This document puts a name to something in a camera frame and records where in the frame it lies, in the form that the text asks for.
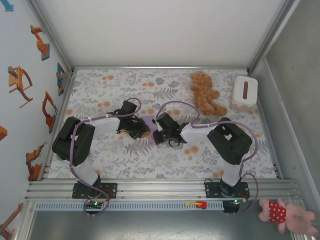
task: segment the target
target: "white tissue box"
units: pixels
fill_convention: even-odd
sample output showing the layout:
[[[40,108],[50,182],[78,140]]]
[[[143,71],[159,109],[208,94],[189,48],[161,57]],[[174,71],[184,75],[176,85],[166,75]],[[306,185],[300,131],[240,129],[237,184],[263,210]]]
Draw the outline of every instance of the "white tissue box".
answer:
[[[256,103],[258,81],[252,77],[237,76],[231,95],[230,108],[248,112]]]

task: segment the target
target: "teddy bear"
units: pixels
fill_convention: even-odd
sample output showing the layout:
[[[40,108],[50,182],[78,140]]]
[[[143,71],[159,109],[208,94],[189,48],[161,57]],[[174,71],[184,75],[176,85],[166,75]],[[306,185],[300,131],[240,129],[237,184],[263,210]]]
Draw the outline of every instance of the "teddy bear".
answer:
[[[283,234],[287,228],[295,234],[318,236],[318,230],[311,223],[316,220],[316,215],[313,212],[305,211],[293,203],[286,205],[282,199],[278,199],[277,204],[262,198],[259,205],[262,207],[262,212],[258,215],[259,219],[262,222],[278,223],[280,233]]]
[[[213,86],[212,78],[204,72],[195,72],[191,75],[193,83],[190,89],[194,92],[194,106],[200,109],[203,115],[214,114],[222,117],[227,114],[227,108],[212,101],[217,99],[220,93],[211,89]]]

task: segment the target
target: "red clip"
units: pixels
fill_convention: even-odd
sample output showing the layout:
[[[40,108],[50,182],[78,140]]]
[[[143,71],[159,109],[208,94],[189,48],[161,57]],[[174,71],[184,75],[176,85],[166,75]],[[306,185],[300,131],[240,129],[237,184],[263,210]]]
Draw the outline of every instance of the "red clip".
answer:
[[[197,204],[201,204],[201,205],[196,205],[197,209],[206,209],[207,208],[207,202],[205,201],[197,201]]]

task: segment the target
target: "floral tablecloth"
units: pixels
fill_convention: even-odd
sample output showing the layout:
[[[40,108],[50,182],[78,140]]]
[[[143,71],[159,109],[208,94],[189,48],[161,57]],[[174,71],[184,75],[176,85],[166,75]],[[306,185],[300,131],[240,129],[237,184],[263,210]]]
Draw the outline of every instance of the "floral tablecloth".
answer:
[[[191,74],[198,69],[79,69],[65,111],[64,120],[70,116],[79,119],[102,116],[120,108],[124,100],[136,97],[142,102],[138,117],[155,115],[160,107],[171,100],[193,104],[190,90]],[[258,178],[275,178],[268,144],[261,124],[259,111],[240,112],[229,108],[232,87],[236,76],[246,76],[245,69],[205,69],[212,77],[213,88],[220,91],[214,100],[228,109],[226,117],[246,124],[255,132],[259,150],[247,161],[244,172]],[[164,108],[179,123],[190,122],[197,113],[187,105],[173,103]],[[218,121],[219,118],[201,115],[199,124]],[[106,133],[92,141],[88,160],[101,178],[119,179],[198,179],[219,178],[224,161],[210,143],[197,142],[156,148],[146,138],[133,140],[122,132]],[[65,161],[54,154],[49,178],[74,178]]]

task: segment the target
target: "red polka dot fabric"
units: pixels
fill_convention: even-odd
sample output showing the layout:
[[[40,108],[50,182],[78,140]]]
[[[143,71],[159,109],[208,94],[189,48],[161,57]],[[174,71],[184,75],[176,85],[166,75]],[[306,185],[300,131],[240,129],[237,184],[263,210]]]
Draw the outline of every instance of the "red polka dot fabric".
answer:
[[[284,223],[286,221],[286,209],[274,201],[269,201],[269,220],[270,223]]]

